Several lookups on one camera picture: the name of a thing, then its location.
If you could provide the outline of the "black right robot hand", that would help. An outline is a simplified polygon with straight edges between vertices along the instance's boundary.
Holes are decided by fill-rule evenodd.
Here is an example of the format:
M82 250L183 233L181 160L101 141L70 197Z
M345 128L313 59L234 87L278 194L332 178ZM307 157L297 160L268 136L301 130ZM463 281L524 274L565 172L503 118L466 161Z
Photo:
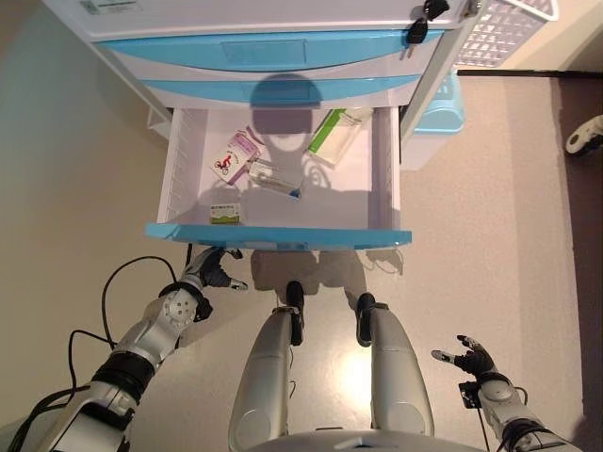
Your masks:
M466 348L465 354L455 355L447 351L434 349L431 356L439 362L452 364L476 379L497 372L494 360L488 351L477 340L459 334L457 340Z

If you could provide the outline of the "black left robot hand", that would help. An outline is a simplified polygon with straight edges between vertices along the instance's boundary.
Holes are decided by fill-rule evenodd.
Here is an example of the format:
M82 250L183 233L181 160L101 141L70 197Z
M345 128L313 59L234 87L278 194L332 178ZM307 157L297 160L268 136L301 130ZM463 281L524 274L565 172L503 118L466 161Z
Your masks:
M227 287L236 291L246 291L249 286L238 279L229 276L221 266L221 259L225 254L231 255L235 260L243 258L240 249L211 247L198 254L192 262L185 267L180 283L188 283L199 290L204 287Z

